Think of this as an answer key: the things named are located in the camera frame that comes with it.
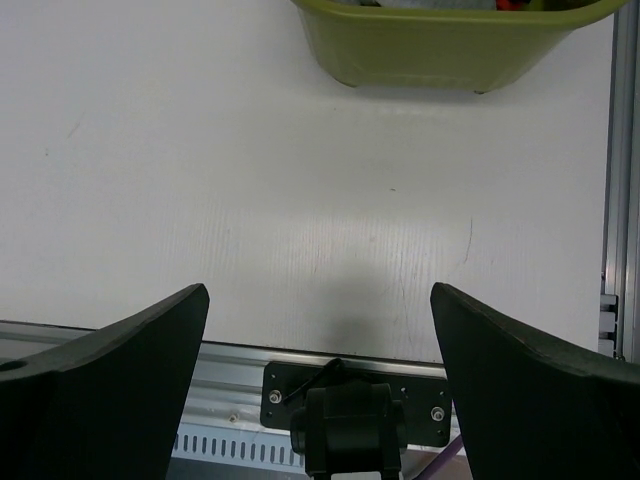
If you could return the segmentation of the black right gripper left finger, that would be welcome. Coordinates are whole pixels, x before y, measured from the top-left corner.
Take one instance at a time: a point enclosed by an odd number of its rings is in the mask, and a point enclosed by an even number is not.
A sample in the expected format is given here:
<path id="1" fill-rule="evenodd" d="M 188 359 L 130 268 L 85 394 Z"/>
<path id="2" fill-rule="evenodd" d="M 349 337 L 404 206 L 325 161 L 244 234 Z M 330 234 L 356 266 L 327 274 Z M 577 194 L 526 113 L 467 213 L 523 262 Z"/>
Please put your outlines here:
<path id="1" fill-rule="evenodd" d="M 190 285 L 124 320 L 1 366 L 4 479 L 162 479 L 204 333 Z"/>

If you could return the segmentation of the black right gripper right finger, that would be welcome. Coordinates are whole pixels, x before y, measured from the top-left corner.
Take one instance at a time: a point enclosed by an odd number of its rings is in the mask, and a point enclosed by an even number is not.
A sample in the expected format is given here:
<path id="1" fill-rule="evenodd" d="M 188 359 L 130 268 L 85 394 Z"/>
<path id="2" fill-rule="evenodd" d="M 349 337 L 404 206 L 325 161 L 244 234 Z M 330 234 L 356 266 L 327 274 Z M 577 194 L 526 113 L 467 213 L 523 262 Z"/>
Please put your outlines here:
<path id="1" fill-rule="evenodd" d="M 430 295 L 476 479 L 636 479 L 639 367 L 515 320 L 452 285 Z"/>

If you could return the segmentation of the red tank top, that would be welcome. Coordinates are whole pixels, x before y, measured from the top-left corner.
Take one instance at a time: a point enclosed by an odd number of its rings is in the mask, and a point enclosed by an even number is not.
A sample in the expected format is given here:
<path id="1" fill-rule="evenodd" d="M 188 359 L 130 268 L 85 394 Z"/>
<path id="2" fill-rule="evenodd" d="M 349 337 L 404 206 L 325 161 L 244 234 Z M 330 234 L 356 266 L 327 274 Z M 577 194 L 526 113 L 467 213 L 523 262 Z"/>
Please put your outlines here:
<path id="1" fill-rule="evenodd" d="M 519 11 L 527 9 L 530 0 L 496 0 L 495 4 L 500 11 Z"/>

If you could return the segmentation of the grey tank top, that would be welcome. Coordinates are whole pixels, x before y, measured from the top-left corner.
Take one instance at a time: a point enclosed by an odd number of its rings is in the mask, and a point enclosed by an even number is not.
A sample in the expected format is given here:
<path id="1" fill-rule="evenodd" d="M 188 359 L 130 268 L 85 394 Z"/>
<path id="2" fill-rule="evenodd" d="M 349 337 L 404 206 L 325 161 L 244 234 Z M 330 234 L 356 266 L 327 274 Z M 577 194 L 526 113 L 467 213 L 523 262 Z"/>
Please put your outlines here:
<path id="1" fill-rule="evenodd" d="M 344 4 L 394 9 L 495 11 L 494 0 L 355 0 Z"/>

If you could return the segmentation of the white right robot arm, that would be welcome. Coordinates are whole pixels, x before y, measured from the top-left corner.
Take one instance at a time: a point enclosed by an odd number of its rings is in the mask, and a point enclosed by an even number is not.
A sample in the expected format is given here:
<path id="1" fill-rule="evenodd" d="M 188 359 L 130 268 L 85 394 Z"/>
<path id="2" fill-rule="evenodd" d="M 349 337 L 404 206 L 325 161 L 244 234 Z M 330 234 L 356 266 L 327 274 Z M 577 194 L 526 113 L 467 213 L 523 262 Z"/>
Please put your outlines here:
<path id="1" fill-rule="evenodd" d="M 272 362 L 261 422 L 287 429 L 307 475 L 396 479 L 411 444 L 463 446 L 477 479 L 635 479 L 639 368 L 510 318 L 455 287 L 430 297 L 446 375 L 334 358 Z M 1 364 L 5 479 L 161 479 L 209 295 L 188 286 L 64 345 Z"/>

